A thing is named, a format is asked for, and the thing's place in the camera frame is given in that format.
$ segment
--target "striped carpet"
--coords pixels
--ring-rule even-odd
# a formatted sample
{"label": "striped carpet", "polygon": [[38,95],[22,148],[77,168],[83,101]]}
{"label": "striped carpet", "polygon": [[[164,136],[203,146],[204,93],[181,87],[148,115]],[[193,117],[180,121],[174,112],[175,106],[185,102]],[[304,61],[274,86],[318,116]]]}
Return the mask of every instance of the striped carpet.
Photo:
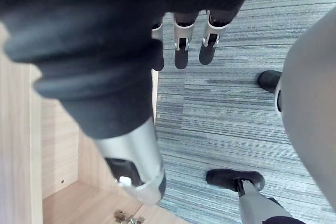
{"label": "striped carpet", "polygon": [[165,67],[159,75],[157,134],[167,173],[161,206],[190,223],[241,223],[236,193],[206,184],[211,168],[257,170],[263,193],[307,224],[336,215],[300,162],[258,74],[281,70],[286,52],[336,0],[247,0],[213,63],[198,61],[205,13],[197,19],[185,70],[174,67],[172,16],[164,19]]}

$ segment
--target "robotic hand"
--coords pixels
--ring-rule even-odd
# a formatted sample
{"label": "robotic hand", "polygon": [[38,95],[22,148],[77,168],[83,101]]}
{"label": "robotic hand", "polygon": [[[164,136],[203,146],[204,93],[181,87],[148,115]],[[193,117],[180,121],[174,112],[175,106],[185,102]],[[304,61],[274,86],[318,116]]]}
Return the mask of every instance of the robotic hand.
{"label": "robotic hand", "polygon": [[35,64],[34,84],[58,99],[133,197],[156,204],[165,175],[152,118],[151,69],[163,68],[162,16],[173,12],[175,64],[185,68],[197,14],[208,10],[209,64],[244,0],[0,0],[11,60]]}

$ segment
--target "metal hinge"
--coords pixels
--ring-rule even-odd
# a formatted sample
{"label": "metal hinge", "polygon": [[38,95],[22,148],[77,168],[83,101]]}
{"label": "metal hinge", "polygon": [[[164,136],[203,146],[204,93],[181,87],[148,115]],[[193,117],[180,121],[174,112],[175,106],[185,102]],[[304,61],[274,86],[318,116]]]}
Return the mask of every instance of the metal hinge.
{"label": "metal hinge", "polygon": [[121,210],[115,211],[114,217],[116,222],[120,224],[143,224],[143,222],[145,221],[145,219],[142,217],[135,219],[133,215],[130,215]]}

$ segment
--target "wooden cabinet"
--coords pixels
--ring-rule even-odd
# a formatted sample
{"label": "wooden cabinet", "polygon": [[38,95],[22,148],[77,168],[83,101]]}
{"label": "wooden cabinet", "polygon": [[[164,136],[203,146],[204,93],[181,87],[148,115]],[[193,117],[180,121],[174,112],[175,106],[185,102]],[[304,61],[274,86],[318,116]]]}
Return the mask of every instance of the wooden cabinet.
{"label": "wooden cabinet", "polygon": [[7,36],[0,24],[0,223],[108,224],[120,209],[144,217],[144,224],[186,224],[117,186],[91,139],[60,104],[31,89],[38,70],[5,57]]}

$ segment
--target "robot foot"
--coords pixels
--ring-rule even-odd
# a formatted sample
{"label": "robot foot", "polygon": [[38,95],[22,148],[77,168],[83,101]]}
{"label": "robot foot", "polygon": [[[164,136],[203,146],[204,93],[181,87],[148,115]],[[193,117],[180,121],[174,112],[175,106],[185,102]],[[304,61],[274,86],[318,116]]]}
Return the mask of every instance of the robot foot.
{"label": "robot foot", "polygon": [[238,184],[242,180],[250,181],[258,191],[261,191],[265,186],[264,177],[258,172],[212,169],[206,173],[206,181],[209,185],[219,186],[232,191],[239,191]]}
{"label": "robot foot", "polygon": [[280,80],[281,72],[274,70],[267,70],[262,72],[258,77],[258,85],[271,93],[275,93],[275,89]]}

